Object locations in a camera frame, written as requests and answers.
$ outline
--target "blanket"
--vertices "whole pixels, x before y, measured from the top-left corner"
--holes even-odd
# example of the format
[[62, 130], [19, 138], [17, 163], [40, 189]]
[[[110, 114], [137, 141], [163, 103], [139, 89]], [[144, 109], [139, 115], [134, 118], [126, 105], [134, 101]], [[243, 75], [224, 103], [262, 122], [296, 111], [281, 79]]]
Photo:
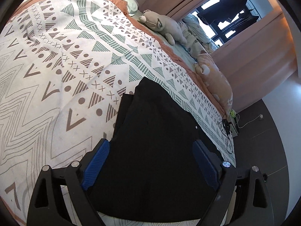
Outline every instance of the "blanket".
[[[0, 35], [0, 196], [19, 223], [41, 168], [65, 167], [110, 140], [122, 94], [133, 94], [144, 76], [190, 112], [235, 165], [219, 111], [116, 4], [41, 0], [14, 15]], [[70, 201], [67, 207], [72, 213]]]

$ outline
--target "dark floor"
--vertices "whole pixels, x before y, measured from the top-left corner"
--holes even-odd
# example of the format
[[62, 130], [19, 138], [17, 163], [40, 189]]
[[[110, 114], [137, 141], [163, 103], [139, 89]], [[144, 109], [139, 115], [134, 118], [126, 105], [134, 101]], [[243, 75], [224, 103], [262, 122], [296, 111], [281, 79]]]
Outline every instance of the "dark floor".
[[246, 168], [257, 165], [261, 173], [269, 175], [266, 184], [273, 205], [275, 226], [280, 226], [288, 206], [288, 168], [278, 130], [262, 100], [239, 113], [239, 126], [260, 114], [263, 115], [262, 121], [257, 119], [247, 124], [234, 138], [236, 163], [237, 167]]

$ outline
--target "stuffed animal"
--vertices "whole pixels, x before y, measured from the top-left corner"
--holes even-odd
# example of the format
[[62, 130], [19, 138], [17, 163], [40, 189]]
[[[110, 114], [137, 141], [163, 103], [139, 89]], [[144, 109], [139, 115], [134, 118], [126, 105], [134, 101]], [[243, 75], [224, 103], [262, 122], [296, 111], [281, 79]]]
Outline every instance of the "stuffed animal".
[[139, 20], [153, 31], [159, 32], [172, 46], [175, 45], [175, 40], [181, 44], [187, 43], [178, 23], [168, 16], [145, 10]]

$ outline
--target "metal bolt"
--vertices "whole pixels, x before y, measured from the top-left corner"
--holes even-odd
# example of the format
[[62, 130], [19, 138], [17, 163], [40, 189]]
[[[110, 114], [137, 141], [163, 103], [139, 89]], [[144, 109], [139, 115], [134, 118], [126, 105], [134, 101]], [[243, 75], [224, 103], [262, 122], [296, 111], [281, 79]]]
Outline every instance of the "metal bolt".
[[258, 166], [252, 166], [252, 170], [253, 170], [254, 172], [258, 172], [258, 171], [259, 171], [259, 168], [258, 168]]
[[48, 166], [48, 165], [43, 166], [43, 167], [42, 167], [42, 170], [43, 170], [44, 172], [48, 171], [48, 170], [49, 170], [49, 166]]
[[224, 167], [230, 167], [231, 166], [231, 163], [229, 161], [224, 161], [223, 162], [223, 166]]
[[73, 162], [71, 163], [71, 166], [72, 166], [72, 167], [78, 167], [78, 166], [79, 166], [79, 161], [73, 161]]

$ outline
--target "geometric pattern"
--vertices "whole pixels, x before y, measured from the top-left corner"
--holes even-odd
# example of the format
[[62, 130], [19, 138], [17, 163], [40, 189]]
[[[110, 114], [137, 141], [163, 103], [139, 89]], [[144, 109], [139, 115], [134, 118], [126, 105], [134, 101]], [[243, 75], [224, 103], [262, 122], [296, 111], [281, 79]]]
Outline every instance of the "geometric pattern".
[[[133, 94], [143, 77], [190, 112], [235, 165], [216, 108], [108, 0], [35, 3], [4, 28], [0, 48], [0, 196], [22, 224], [43, 165], [65, 167], [110, 140], [122, 94]], [[63, 195], [74, 214], [65, 188]]]

